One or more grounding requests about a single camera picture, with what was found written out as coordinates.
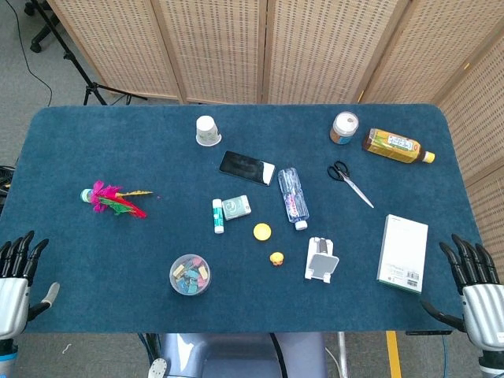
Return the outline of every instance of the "plastic water bottle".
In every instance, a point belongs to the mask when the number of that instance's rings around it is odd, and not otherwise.
[[[308,227],[308,208],[302,195],[301,183],[299,182],[296,168],[286,168],[278,172],[278,182],[283,195],[283,202],[289,221],[295,224],[296,230],[304,230]]]

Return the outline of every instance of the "scissors blade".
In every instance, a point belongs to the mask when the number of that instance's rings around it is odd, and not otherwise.
[[[343,179],[345,180],[345,182],[352,188],[354,189],[354,192],[357,193],[359,195],[359,197],[361,197],[365,203],[367,203],[368,205],[371,206],[372,209],[375,208],[375,206],[372,205],[372,203],[368,200],[368,198],[365,196],[364,193],[362,193],[362,191],[357,187],[357,185],[354,184],[354,182],[352,180],[350,180],[348,177],[346,177],[345,175],[343,175]]]

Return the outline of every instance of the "scissors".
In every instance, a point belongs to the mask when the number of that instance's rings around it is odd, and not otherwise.
[[[342,161],[335,161],[334,165],[330,165],[328,167],[328,175],[336,181],[344,181],[352,189],[354,189],[355,193],[361,197],[365,203],[370,205],[373,209],[375,206],[372,205],[372,203],[368,200],[368,198],[365,196],[364,193],[357,187],[357,185],[354,184],[352,180],[350,180],[350,171],[347,168],[347,165],[343,163]]]

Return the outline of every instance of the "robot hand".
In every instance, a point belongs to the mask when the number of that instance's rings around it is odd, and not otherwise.
[[[37,305],[29,307],[30,288],[40,254],[49,240],[44,239],[28,249],[33,235],[30,231],[13,243],[0,247],[0,340],[12,339],[22,333],[28,321],[51,307],[59,291],[59,283],[50,286],[47,296]]]
[[[498,280],[494,261],[483,246],[472,246],[457,235],[451,238],[459,257],[445,243],[439,246],[450,262],[464,319],[446,315],[423,300],[421,305],[438,321],[467,332],[471,343],[483,351],[480,368],[488,374],[484,376],[493,377],[504,372],[504,286]]]

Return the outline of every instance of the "yellow bottle label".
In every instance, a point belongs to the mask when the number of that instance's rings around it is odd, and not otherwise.
[[[420,153],[420,144],[416,140],[405,138],[378,128],[371,130],[369,134],[371,146],[369,152],[379,154],[390,159],[404,163],[413,162]]]

